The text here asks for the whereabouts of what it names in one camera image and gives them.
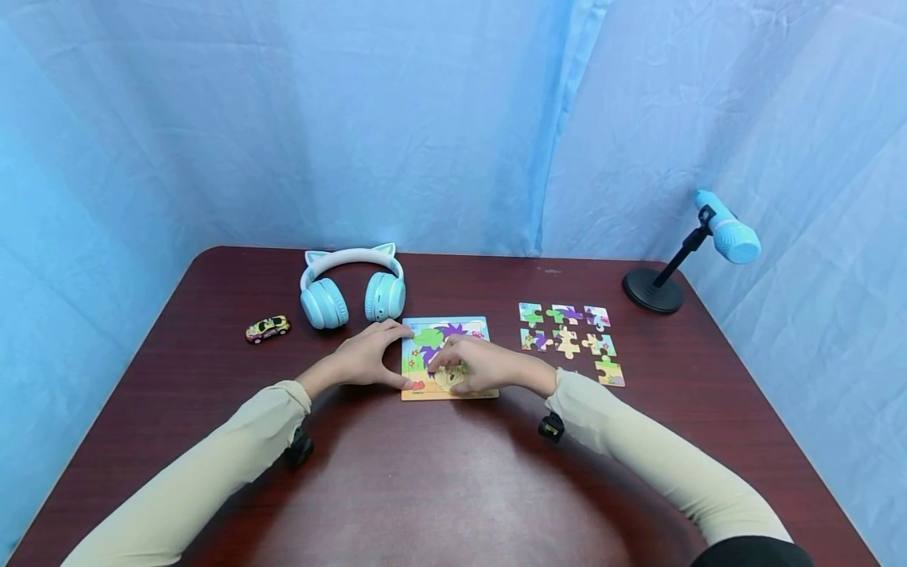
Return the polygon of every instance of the headphone headband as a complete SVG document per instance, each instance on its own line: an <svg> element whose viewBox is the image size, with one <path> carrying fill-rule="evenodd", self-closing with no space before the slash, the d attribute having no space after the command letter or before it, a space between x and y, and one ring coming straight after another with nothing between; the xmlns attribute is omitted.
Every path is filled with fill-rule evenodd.
<svg viewBox="0 0 907 567"><path fill-rule="evenodd" d="M302 278L299 279L299 289L305 291L308 286L312 285L315 278L325 273L331 268L342 266L343 264L355 264L357 262L367 262L384 266L394 272L401 281L403 280L403 266L391 255L383 251L369 248L351 248L338 250L337 252L328 252L321 258L308 265L306 271L302 272Z"/></svg>

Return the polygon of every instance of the light blue headphones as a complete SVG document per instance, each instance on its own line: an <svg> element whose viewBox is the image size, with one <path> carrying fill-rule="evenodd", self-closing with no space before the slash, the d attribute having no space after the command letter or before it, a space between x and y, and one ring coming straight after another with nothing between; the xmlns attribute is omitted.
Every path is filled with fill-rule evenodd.
<svg viewBox="0 0 907 567"><path fill-rule="evenodd" d="M314 328L337 328L349 320L346 301L340 289L330 279L315 278L331 268L353 262L370 262L390 269L393 274L377 272L368 280L366 289L366 318L369 321L396 319L403 313L406 301L406 284L403 281L403 266L394 255L396 244L390 242L368 248L352 248L337 252L306 252L308 268L299 280L299 300L306 311L308 322Z"/></svg>

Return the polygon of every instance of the microphone stand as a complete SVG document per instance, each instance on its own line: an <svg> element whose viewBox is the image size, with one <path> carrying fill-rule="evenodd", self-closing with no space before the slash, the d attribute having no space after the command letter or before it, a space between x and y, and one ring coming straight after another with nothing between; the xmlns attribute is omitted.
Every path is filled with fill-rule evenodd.
<svg viewBox="0 0 907 567"><path fill-rule="evenodd" d="M636 268L624 276L623 289L630 301L661 315L676 313L683 305L683 290L670 279L671 274L712 236L708 223L713 218L715 211L708 205L699 210L699 226L683 240L678 253L660 273L652 268Z"/></svg>

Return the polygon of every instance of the toy car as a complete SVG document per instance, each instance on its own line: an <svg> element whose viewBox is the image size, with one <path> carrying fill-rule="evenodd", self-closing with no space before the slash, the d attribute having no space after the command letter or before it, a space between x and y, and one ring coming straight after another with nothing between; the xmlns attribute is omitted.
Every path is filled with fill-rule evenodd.
<svg viewBox="0 0 907 567"><path fill-rule="evenodd" d="M246 340L256 345L263 339L275 335L286 335L289 331L289 321L282 315L262 319L255 325L246 329Z"/></svg>

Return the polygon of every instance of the cat ear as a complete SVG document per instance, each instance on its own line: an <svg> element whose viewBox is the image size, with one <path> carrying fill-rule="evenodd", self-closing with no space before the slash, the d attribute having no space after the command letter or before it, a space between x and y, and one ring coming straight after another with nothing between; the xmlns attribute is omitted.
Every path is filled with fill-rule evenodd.
<svg viewBox="0 0 907 567"><path fill-rule="evenodd" d="M393 258L396 254L396 244L394 244L393 242L388 242L387 244L375 246L374 248L372 248L372 250L378 250L379 252L387 254L388 256Z"/></svg>
<svg viewBox="0 0 907 567"><path fill-rule="evenodd" d="M306 250L306 265L311 266L319 258L324 258L327 256L327 252L322 252L320 250Z"/></svg>

